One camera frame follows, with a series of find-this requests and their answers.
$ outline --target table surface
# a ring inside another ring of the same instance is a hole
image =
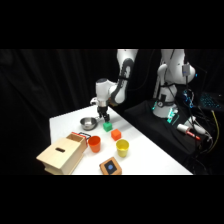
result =
[[[99,165],[111,157],[117,160],[123,175],[192,175],[110,107],[108,113],[113,130],[120,130],[122,139],[130,144],[126,158],[121,158],[117,154],[116,142],[111,138],[111,132],[105,132],[103,129],[103,119],[99,120],[94,130],[82,129],[82,118],[98,117],[97,106],[50,119],[51,143],[68,136],[71,132],[83,132],[101,138],[100,152],[93,153],[88,147],[72,175],[102,175]]]

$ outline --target orange cup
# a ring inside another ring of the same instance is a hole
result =
[[[93,136],[89,139],[88,144],[89,144],[91,150],[94,153],[97,153],[100,151],[101,139],[98,136]]]

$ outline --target metal bowl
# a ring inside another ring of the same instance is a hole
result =
[[[97,120],[93,117],[86,117],[80,121],[85,131],[93,130],[97,126]]]

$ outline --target small box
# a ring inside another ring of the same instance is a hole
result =
[[[104,163],[100,164],[100,169],[103,173],[103,175],[121,175],[122,169],[115,160],[114,157],[108,159]]]
[[[111,137],[114,139],[114,141],[117,141],[121,139],[121,132],[118,129],[115,129],[111,132]]]
[[[86,148],[86,138],[72,133],[49,146],[37,160],[41,161],[45,170],[53,175],[71,175]]]

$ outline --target black background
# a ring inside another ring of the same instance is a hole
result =
[[[123,115],[151,99],[161,53],[140,49],[124,104],[114,108]],[[224,49],[190,49],[189,61],[208,70],[205,90],[224,94]],[[4,49],[0,50],[0,172],[2,174],[45,174],[36,161],[50,145],[49,118],[89,106],[95,97],[95,82],[119,75],[116,49]],[[222,172],[222,150],[212,163]]]

